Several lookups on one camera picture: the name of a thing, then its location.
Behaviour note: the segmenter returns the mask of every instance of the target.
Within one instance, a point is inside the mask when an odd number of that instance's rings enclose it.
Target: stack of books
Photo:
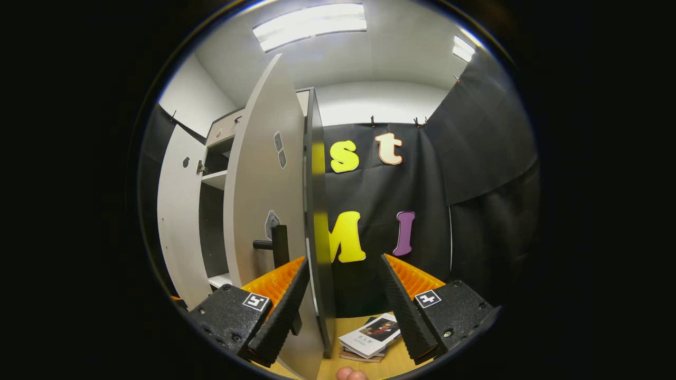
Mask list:
[[[380,362],[389,346],[402,334],[392,314],[370,317],[364,326],[338,338],[343,345],[340,357],[360,362]]]

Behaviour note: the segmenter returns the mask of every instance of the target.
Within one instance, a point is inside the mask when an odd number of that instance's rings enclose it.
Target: table surface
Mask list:
[[[335,380],[336,371],[345,366],[350,366],[355,371],[364,371],[366,376],[372,380],[386,379],[388,377],[401,375],[402,373],[411,371],[429,362],[428,361],[416,366],[415,363],[413,363],[413,359],[408,357],[408,351],[406,351],[406,346],[404,345],[404,340],[402,338],[398,338],[392,344],[392,346],[390,346],[389,351],[387,351],[385,357],[380,363],[358,362],[356,360],[341,358],[340,351],[342,351],[343,346],[340,344],[338,337],[365,325],[367,320],[368,316],[360,316],[357,318],[336,318],[336,339],[334,340],[331,359],[322,359],[322,364],[319,367],[317,379]],[[272,367],[269,368],[269,371],[282,376],[290,377],[292,379],[298,379],[298,377],[291,374],[286,368],[277,362],[275,362]]]

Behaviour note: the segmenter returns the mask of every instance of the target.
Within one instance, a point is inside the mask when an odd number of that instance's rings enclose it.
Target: ceiling light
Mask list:
[[[469,62],[472,60],[472,55],[474,54],[474,48],[472,45],[463,41],[460,37],[456,36],[455,46],[453,46],[453,54],[457,55],[461,59]]]
[[[273,18],[253,28],[260,47],[270,51],[286,43],[333,32],[366,30],[362,4],[319,5]]]

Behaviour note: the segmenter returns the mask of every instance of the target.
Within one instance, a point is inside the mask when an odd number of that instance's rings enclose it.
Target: white wall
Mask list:
[[[213,121],[235,109],[191,54],[160,97],[160,106],[188,128],[207,137]]]
[[[448,90],[408,82],[350,82],[315,88],[324,126],[370,122],[425,122]]]

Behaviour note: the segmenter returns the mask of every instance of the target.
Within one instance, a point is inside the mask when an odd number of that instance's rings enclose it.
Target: cabinet door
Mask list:
[[[268,213],[287,226],[289,258],[306,256],[303,211],[304,116],[281,54],[263,72],[237,127],[225,180],[225,252],[233,285],[274,269],[272,252],[255,250],[266,239]],[[277,359],[292,373],[315,379],[324,351],[310,284],[299,310],[302,328],[289,333]]]
[[[180,126],[169,139],[158,186],[158,229],[164,262],[178,296],[192,310],[211,294],[199,241],[197,163],[206,147]]]

